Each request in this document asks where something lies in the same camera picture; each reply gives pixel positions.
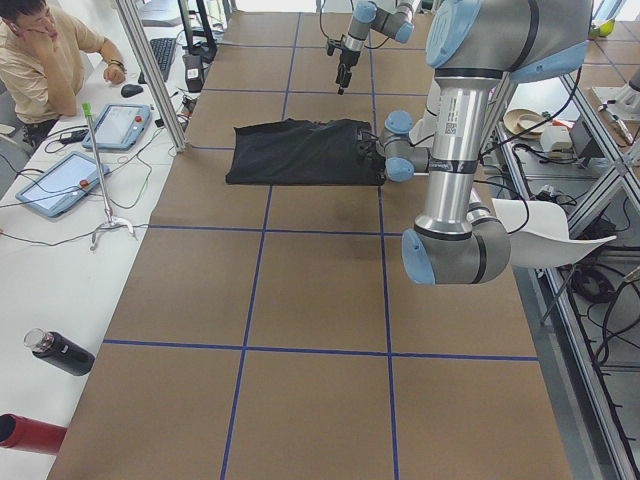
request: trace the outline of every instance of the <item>keyboard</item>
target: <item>keyboard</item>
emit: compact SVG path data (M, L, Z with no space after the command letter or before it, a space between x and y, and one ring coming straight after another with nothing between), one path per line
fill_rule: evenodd
M162 79L166 82L167 78L169 78L173 56L176 51L176 39L173 37L152 38L149 43L151 44L153 56L156 57L158 62L158 67L160 67ZM138 76L138 83L147 83L142 72Z

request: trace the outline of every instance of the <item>green handle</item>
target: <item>green handle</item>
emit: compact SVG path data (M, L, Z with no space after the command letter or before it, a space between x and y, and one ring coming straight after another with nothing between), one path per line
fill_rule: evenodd
M82 111L84 112L85 117L91 116L91 104L89 102L82 103Z

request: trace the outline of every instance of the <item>tablet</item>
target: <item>tablet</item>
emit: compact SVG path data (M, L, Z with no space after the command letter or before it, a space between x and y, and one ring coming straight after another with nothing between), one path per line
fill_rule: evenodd
M102 165L109 173L109 167ZM93 158L71 152L16 194L23 204L45 217L57 217L100 183Z
M150 119L151 109L148 105L106 105L93 124L98 148L129 150L138 141ZM84 137L82 146L92 149L89 134Z

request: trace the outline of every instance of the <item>black cloth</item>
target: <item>black cloth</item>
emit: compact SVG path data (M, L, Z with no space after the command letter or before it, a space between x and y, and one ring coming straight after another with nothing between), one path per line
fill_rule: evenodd
M236 128L230 184L382 185L384 158L367 122L288 119Z

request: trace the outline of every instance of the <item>man's hand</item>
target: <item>man's hand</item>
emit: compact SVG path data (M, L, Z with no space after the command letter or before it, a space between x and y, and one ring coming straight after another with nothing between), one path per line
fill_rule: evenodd
M58 49L57 42L55 39L52 39L46 31L35 29L21 30L20 38L40 61L42 61L43 58L52 56Z
M114 63L108 65L107 68L105 68L102 76L105 82L111 82L114 85L121 84L127 78L124 74L124 71L122 70L122 67Z

